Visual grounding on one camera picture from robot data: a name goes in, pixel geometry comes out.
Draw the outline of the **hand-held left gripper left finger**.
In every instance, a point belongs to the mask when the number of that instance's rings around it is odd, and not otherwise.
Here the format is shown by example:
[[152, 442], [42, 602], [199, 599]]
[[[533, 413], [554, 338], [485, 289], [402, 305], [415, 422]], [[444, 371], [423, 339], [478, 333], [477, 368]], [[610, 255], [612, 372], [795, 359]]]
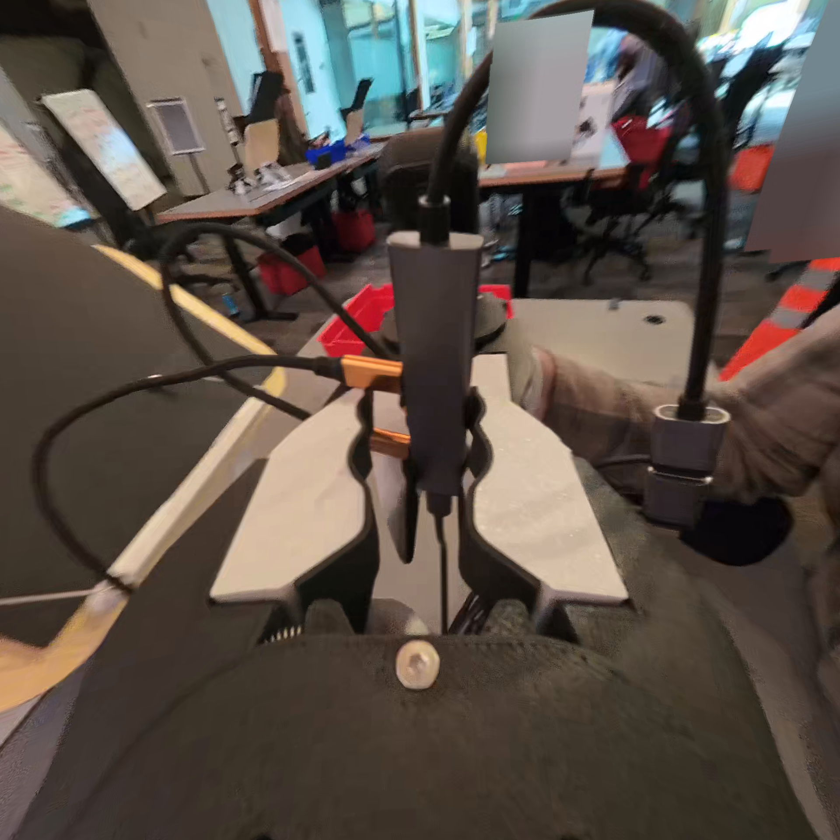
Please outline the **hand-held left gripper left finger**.
[[369, 396], [348, 392], [270, 453], [211, 588], [217, 603], [274, 602], [302, 616], [321, 599], [367, 617], [379, 538], [366, 478]]

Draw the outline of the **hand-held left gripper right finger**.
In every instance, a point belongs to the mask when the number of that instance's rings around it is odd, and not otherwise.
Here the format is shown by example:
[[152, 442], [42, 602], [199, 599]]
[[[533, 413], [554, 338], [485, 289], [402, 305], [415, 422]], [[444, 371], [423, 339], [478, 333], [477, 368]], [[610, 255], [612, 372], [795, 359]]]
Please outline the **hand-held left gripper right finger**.
[[463, 581], [485, 603], [533, 617], [567, 604], [619, 606], [628, 591], [570, 450], [509, 400], [469, 399]]

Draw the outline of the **small dark grey usb hub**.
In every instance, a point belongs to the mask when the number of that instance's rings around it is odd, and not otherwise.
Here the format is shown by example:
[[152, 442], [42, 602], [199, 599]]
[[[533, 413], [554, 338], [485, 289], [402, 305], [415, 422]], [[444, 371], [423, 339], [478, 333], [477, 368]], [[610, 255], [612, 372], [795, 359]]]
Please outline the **small dark grey usb hub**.
[[[707, 369], [718, 315], [728, 214], [728, 146], [703, 59], [682, 24], [649, 2], [553, 2], [534, 20], [593, 12], [597, 26], [623, 29], [659, 54], [689, 100], [706, 158], [707, 231], [696, 297], [686, 385], [675, 406], [654, 415], [644, 515], [687, 529], [710, 493], [728, 416], [711, 410]], [[417, 231], [388, 238], [395, 324], [402, 359], [402, 395], [418, 489], [454, 498], [466, 462], [467, 403], [480, 271], [480, 237], [450, 234], [448, 181], [459, 141], [488, 90], [493, 56], [466, 81], [444, 124]]]

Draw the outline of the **person's right hand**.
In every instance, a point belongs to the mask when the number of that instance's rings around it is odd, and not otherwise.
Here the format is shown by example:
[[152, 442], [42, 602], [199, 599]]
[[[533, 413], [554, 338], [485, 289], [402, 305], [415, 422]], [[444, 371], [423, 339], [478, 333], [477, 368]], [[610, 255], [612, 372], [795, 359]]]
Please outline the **person's right hand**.
[[560, 358], [539, 346], [526, 346], [507, 355], [511, 399], [527, 414], [544, 422], [554, 401]]

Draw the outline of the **red storage crate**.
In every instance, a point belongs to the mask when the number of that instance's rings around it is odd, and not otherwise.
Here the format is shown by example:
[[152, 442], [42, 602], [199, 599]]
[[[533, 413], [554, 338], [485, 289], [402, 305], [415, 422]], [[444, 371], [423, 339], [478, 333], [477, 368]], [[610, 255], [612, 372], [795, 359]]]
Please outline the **red storage crate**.
[[[280, 241], [280, 246], [301, 262], [315, 277], [322, 279], [327, 270], [319, 247], [311, 234], [292, 234]], [[290, 297], [307, 288], [303, 275], [278, 259], [263, 253], [257, 258], [259, 277], [265, 288], [275, 296]]]
[[331, 219], [335, 239], [342, 253], [362, 255], [375, 244], [375, 218], [367, 208], [339, 209], [332, 212]]

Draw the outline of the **background office desk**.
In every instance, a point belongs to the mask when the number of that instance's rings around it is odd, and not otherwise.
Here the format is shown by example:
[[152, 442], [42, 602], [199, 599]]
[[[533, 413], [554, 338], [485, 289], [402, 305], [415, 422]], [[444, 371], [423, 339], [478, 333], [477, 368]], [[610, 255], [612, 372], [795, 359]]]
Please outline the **background office desk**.
[[288, 169], [290, 180], [281, 182], [277, 187], [258, 185], [244, 194], [224, 188], [199, 196], [163, 211], [150, 231], [162, 237], [173, 232], [175, 226], [184, 224], [221, 224], [224, 251], [248, 301], [245, 313], [238, 315], [238, 319], [242, 323], [292, 321], [298, 316], [295, 312], [274, 311], [266, 304], [251, 275], [251, 265], [233, 240], [233, 234], [238, 231], [236, 223], [248, 219], [258, 230], [267, 230], [314, 207], [324, 207], [326, 215], [312, 233], [321, 256], [328, 264], [351, 262], [355, 254], [340, 245], [332, 217], [333, 206], [338, 204], [340, 188], [351, 187], [358, 181], [364, 181], [364, 204], [377, 197], [377, 162], [384, 146], [384, 142], [368, 143], [351, 152], [343, 161], [321, 169], [309, 164], [294, 164]]
[[479, 169], [479, 198], [521, 197], [518, 242], [511, 283], [513, 300], [529, 297], [531, 268], [537, 241], [539, 202], [558, 198], [568, 187], [622, 183], [630, 160], [612, 127], [607, 127], [601, 151], [595, 156], [573, 155], [567, 161], [529, 164], [493, 164]]

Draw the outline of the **dark cloth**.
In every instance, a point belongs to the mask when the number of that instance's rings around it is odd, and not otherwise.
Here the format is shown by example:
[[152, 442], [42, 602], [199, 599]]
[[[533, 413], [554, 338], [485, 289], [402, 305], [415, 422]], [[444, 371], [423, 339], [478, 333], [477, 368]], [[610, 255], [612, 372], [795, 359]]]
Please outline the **dark cloth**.
[[793, 525], [791, 508], [780, 498], [752, 503], [710, 499], [696, 523], [680, 531], [679, 541], [709, 560], [743, 567], [768, 558], [788, 539]]

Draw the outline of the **red black office chair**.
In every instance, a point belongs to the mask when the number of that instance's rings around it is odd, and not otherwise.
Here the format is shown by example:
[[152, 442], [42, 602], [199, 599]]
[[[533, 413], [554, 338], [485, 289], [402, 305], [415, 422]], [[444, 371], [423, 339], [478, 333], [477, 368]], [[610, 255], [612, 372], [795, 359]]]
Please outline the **red black office chair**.
[[639, 269], [639, 279], [649, 280], [653, 270], [648, 262], [642, 236], [645, 228], [673, 215], [689, 226], [696, 237], [706, 233], [707, 212], [675, 198], [675, 189], [682, 182], [703, 182], [699, 163], [678, 162], [679, 144], [694, 125], [690, 103], [677, 102], [663, 127], [649, 128], [647, 120], [626, 115], [612, 125], [621, 150], [627, 157], [624, 174], [615, 182], [596, 181], [588, 175], [574, 189], [572, 204], [586, 209], [580, 229], [579, 255], [587, 256], [582, 284], [593, 282], [593, 269], [609, 255], [628, 259]]

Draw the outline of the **white flip chart board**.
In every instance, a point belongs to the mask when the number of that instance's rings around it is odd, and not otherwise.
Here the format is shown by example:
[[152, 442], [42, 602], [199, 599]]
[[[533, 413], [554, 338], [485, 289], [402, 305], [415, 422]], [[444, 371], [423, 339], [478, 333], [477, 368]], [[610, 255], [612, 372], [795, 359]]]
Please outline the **white flip chart board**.
[[131, 211], [145, 209], [166, 194], [130, 136], [91, 89], [45, 94], [39, 102]]
[[1, 202], [53, 228], [92, 222], [89, 211], [57, 179], [1, 127]]

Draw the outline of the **orange traffic cone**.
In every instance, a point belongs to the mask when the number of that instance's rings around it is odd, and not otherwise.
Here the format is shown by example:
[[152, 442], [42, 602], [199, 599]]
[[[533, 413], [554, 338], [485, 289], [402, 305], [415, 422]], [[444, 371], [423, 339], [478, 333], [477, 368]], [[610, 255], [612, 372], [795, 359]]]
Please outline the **orange traffic cone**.
[[790, 286], [719, 374], [728, 382], [744, 368], [775, 350], [838, 306], [839, 258], [815, 259]]

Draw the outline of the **orange storage crate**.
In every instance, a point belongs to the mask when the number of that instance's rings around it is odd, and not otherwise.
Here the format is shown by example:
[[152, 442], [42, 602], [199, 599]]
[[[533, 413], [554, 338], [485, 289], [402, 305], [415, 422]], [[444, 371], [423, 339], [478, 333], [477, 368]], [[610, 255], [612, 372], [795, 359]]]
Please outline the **orange storage crate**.
[[759, 143], [738, 152], [729, 174], [730, 188], [741, 193], [760, 193], [774, 151], [774, 143]]

